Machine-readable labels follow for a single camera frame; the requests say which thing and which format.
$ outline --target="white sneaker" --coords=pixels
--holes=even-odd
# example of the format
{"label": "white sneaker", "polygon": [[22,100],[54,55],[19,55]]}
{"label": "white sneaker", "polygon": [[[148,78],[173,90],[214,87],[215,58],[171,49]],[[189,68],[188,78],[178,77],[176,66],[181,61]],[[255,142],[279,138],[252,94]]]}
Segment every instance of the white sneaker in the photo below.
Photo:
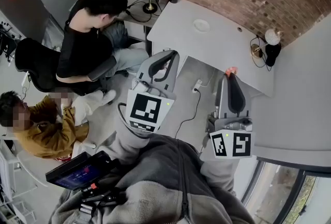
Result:
{"label": "white sneaker", "polygon": [[107,92],[102,99],[102,104],[106,104],[116,97],[116,91],[114,89],[111,89],[109,92]]}

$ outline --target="black office chair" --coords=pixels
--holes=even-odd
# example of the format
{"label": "black office chair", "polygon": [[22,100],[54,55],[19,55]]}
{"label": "black office chair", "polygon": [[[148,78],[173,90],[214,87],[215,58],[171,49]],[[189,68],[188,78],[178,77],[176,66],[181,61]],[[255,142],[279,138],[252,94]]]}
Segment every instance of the black office chair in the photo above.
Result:
{"label": "black office chair", "polygon": [[69,88],[78,95],[85,95],[98,89],[103,92],[107,91],[105,73],[116,64],[113,56],[88,75],[95,82],[75,84],[63,83],[56,79],[59,56],[59,52],[51,50],[31,38],[25,38],[18,43],[16,48],[16,69],[28,72],[34,86],[44,93],[54,92],[59,88]]}

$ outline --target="black hair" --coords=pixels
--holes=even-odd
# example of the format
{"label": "black hair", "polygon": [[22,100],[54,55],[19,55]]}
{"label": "black hair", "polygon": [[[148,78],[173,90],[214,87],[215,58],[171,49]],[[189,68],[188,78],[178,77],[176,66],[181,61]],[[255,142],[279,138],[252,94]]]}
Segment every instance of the black hair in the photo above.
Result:
{"label": "black hair", "polygon": [[125,11],[127,6],[128,0],[88,0],[85,8],[92,16],[109,14],[113,17]]}
{"label": "black hair", "polygon": [[12,127],[13,109],[22,100],[14,92],[6,92],[0,96],[0,125],[3,127]]}

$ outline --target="light blue jeans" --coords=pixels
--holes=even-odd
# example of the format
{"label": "light blue jeans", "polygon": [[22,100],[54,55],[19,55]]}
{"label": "light blue jeans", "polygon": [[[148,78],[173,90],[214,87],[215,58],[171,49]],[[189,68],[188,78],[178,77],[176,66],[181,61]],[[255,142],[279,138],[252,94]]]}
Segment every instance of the light blue jeans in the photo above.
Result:
{"label": "light blue jeans", "polygon": [[128,70],[138,72],[140,65],[148,59],[148,53],[144,49],[127,48],[129,45],[128,31],[124,22],[116,21],[105,28],[102,33],[109,38],[113,46],[113,56],[116,65],[106,73],[106,77],[114,76],[115,72]]}
{"label": "light blue jeans", "polygon": [[126,69],[129,72],[137,73],[140,65],[148,59],[148,53],[144,49],[124,48],[113,52],[117,63],[106,73],[106,77],[114,76],[115,72]]}

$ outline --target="desk leg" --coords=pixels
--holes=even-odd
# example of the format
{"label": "desk leg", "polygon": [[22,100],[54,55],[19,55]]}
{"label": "desk leg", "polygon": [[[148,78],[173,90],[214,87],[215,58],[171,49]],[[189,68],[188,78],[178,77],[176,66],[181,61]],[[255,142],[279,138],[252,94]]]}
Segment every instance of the desk leg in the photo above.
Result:
{"label": "desk leg", "polygon": [[147,40],[147,35],[151,31],[151,27],[144,26],[144,31],[145,31],[145,43],[146,43],[146,52],[148,53],[149,56],[152,56],[152,42]]}
{"label": "desk leg", "polygon": [[187,57],[188,57],[187,55],[182,55],[182,56],[179,55],[179,66],[178,66],[178,70],[177,70],[177,78],[187,60]]}

